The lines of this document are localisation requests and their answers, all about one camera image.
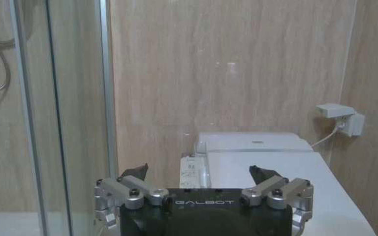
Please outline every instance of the white toilet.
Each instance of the white toilet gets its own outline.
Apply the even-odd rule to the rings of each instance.
[[[312,219],[303,236],[375,235],[319,153],[292,133],[200,133],[194,155],[180,161],[180,187],[252,187],[252,165],[312,183]]]

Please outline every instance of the metal bracket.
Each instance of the metal bracket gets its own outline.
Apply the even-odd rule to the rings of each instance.
[[[286,179],[280,176],[272,176],[252,188],[242,190],[242,203],[248,206],[259,206],[262,199],[272,189],[280,188],[286,184]]]
[[[267,193],[267,205],[274,209],[284,209],[290,204],[292,213],[292,236],[303,232],[304,223],[312,217],[312,185],[308,180],[296,178],[279,189]]]
[[[167,189],[151,186],[133,176],[120,177],[117,180],[127,187],[140,189],[151,205],[160,206],[163,204],[163,199],[168,196]]]

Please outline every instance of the bathroom wall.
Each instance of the bathroom wall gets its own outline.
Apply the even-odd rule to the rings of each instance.
[[[331,124],[355,0],[111,1],[119,171],[179,185],[202,131],[290,131],[311,143]],[[329,142],[319,151],[330,161]]]
[[[0,39],[12,37],[9,1],[0,0]],[[0,92],[0,211],[36,211],[14,49],[4,50],[4,54],[10,68],[10,85]],[[0,60],[0,83],[4,80]]]
[[[363,136],[337,136],[331,169],[378,235],[378,1],[357,2],[341,103],[366,115]]]

